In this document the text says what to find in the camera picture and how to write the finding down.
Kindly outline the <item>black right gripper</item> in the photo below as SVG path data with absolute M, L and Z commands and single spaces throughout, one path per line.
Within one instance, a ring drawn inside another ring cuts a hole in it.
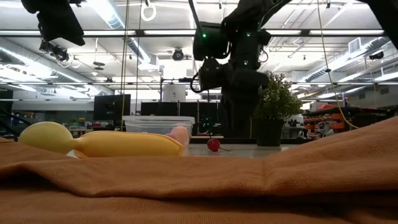
M 256 97 L 259 89 L 266 89 L 269 85 L 268 75 L 255 70 L 233 67 L 226 63 L 220 64 L 215 58 L 204 60 L 201 68 L 197 72 L 199 81 L 199 91 L 221 88 L 223 96 L 233 100 L 235 93 L 244 93 L 248 96 Z M 226 121 L 224 127 L 224 137 L 236 137 L 238 128 L 234 124 L 233 105 L 226 99 L 222 101 L 225 111 Z M 245 101 L 239 106 L 239 137 L 249 137 L 251 132 L 251 117 L 257 101 Z

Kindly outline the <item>red toy cherry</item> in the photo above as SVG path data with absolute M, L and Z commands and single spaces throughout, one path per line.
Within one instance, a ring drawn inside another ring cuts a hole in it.
M 213 152 L 218 152 L 220 150 L 222 150 L 222 151 L 232 151 L 233 150 L 232 147 L 230 147 L 230 148 L 221 147 L 221 143 L 218 139 L 209 139 L 207 141 L 206 146 L 210 151 L 213 151 Z

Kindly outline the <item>pink orange toy peach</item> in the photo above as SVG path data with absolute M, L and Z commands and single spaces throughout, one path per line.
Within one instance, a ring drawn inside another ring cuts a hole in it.
M 167 136 L 174 138 L 180 144 L 186 146 L 190 139 L 190 133 L 184 126 L 175 126 L 171 129 L 171 132 L 167 133 Z

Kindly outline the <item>clear plastic tupperware container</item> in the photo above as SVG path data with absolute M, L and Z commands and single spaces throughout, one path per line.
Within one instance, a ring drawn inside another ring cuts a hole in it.
M 123 116 L 127 132 L 163 134 L 171 132 L 175 126 L 184 126 L 192 136 L 195 118 L 191 116 Z

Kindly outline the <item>yellow toy lemon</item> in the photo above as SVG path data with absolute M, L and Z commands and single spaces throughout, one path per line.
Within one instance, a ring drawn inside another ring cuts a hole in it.
M 25 128 L 19 135 L 18 142 L 47 151 L 67 154 L 72 150 L 69 145 L 72 139 L 71 132 L 65 126 L 51 121 L 43 121 Z

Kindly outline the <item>yellow toy banana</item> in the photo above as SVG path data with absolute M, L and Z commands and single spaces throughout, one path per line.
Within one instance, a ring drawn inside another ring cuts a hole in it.
M 69 146 L 88 157 L 179 156 L 185 149 L 163 134 L 120 131 L 93 131 L 72 139 Z

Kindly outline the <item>small green potted plant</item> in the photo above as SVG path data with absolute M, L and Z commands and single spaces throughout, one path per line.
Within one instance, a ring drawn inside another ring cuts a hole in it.
M 258 146 L 280 146 L 284 121 L 301 111 L 302 102 L 291 93 L 283 74 L 266 72 L 268 87 L 261 90 L 252 117 Z

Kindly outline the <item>orange brown folded cloth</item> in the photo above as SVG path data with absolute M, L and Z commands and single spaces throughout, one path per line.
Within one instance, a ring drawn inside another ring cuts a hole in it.
M 398 224 L 398 116 L 265 159 L 75 159 L 0 138 L 0 224 Z

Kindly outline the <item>shelf with orange bins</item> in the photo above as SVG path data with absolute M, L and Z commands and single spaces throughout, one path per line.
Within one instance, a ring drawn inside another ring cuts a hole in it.
M 393 110 L 362 107 L 329 107 L 324 110 L 303 114 L 303 130 L 299 132 L 305 139 L 320 139 L 353 129 L 378 123 L 395 115 Z

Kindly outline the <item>black monitor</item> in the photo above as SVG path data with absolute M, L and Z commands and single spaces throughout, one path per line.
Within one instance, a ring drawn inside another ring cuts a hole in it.
M 93 119 L 95 121 L 120 120 L 131 114 L 130 95 L 96 96 L 94 98 Z

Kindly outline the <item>silver ceiling duct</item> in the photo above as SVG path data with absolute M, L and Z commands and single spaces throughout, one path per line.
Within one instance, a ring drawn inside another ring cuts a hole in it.
M 86 1 L 111 29 L 122 30 L 126 28 L 126 20 L 122 18 L 113 0 Z M 158 64 L 159 59 L 155 55 L 148 54 L 139 46 L 138 38 L 128 37 L 127 46 L 135 56 L 138 56 L 137 67 L 139 70 L 147 70 L 149 72 L 160 71 L 162 67 Z

